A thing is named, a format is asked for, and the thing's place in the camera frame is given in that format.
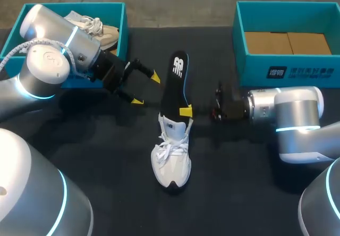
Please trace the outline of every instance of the glowing blue ring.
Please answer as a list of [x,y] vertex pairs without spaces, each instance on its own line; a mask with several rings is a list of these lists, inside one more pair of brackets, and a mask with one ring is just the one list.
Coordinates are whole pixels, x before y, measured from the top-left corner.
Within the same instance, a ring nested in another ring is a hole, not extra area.
[[67,42],[65,44],[66,47],[69,47],[69,44],[71,43],[71,41],[72,41],[77,30],[78,30],[78,26],[74,26],[73,31],[72,31],[69,39],[67,40]]
[[332,208],[333,208],[335,214],[337,215],[337,217],[340,219],[340,212],[338,211],[338,209],[335,206],[335,203],[333,201],[333,198],[332,198],[332,195],[330,194],[330,189],[329,189],[329,174],[330,174],[330,170],[332,169],[334,163],[335,162],[333,162],[331,164],[331,166],[328,168],[328,171],[327,171],[327,175],[326,175],[326,191],[327,191],[327,195],[328,195],[328,199],[329,199],[330,205],[332,206]]
[[53,94],[52,96],[49,96],[49,97],[40,97],[40,96],[36,96],[36,95],[30,94],[28,91],[26,91],[24,86],[21,84],[20,79],[19,79],[19,75],[20,74],[18,74],[18,88],[24,94],[27,94],[28,96],[31,96],[31,97],[33,97],[35,99],[51,99],[51,98],[53,98],[55,96],[55,94]]
[[60,223],[60,220],[62,219],[64,211],[65,211],[66,200],[67,200],[67,187],[66,187],[66,181],[65,181],[63,174],[61,173],[61,171],[59,171],[59,173],[62,176],[63,183],[64,183],[64,199],[63,199],[62,208],[60,209],[57,220],[55,221],[54,225],[52,226],[51,230],[48,232],[48,234],[46,236],[52,236],[54,231],[57,229],[57,227]]
[[292,130],[317,130],[320,129],[319,125],[311,125],[311,126],[295,126],[295,127],[285,127],[276,129],[276,132],[280,131],[292,131]]

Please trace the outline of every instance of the black table surface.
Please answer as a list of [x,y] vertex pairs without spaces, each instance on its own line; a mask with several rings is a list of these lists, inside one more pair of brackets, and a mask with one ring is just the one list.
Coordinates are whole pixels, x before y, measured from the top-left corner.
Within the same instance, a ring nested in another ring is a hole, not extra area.
[[[2,40],[6,33],[0,31]],[[33,145],[89,197],[93,236],[301,236],[300,195],[329,164],[284,164],[270,127],[209,120],[217,82],[237,81],[231,28],[132,28],[129,47],[129,58],[138,57],[161,80],[173,51],[189,54],[196,112],[192,170],[179,195],[164,192],[151,168],[162,89],[139,72],[127,89],[136,90],[148,106],[126,104],[100,89],[63,90],[44,110],[0,124]],[[322,92],[324,126],[340,120],[340,92]]]

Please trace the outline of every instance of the shoe insole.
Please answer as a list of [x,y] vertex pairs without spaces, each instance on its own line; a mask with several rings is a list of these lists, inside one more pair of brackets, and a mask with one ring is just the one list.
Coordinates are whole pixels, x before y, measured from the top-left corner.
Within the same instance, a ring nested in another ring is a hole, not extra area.
[[189,106],[185,96],[188,77],[189,56],[184,51],[173,53],[170,58],[163,97],[160,104],[161,115],[175,122],[188,124],[189,117],[180,115],[180,108]]

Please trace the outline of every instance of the shoe sole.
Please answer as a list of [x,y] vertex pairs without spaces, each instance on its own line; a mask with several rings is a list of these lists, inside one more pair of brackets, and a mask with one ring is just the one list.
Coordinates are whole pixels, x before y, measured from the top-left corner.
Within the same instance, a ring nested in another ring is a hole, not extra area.
[[111,43],[111,44],[108,44],[108,45],[106,45],[106,46],[101,46],[100,49],[101,49],[101,50],[107,50],[107,49],[109,49],[109,48],[112,48],[112,47],[113,47],[114,45],[116,45],[116,44],[118,44],[118,40],[115,41],[115,42],[113,42],[113,43]]

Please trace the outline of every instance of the teal box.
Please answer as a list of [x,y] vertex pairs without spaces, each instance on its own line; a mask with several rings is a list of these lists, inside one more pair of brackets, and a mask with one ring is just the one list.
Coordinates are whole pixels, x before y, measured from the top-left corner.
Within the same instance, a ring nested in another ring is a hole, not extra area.
[[[332,55],[250,54],[244,32],[323,33]],[[340,8],[323,2],[237,2],[233,45],[242,86],[340,87]]]
[[[24,4],[13,29],[0,53],[0,61],[17,45],[24,43],[20,36],[20,27],[26,14],[35,4]],[[76,11],[81,15],[87,15],[92,18],[99,17],[104,25],[115,26],[119,28],[119,41],[117,47],[117,56],[123,60],[126,59],[129,42],[129,28],[126,17],[126,10],[124,3],[42,3],[45,7],[51,9],[62,17],[65,17],[71,10]],[[10,77],[17,75],[25,60],[25,56],[17,53],[6,64],[5,68]],[[86,80],[76,78],[70,74],[68,79],[63,83],[63,88],[101,88],[103,85],[96,80],[94,83]]]

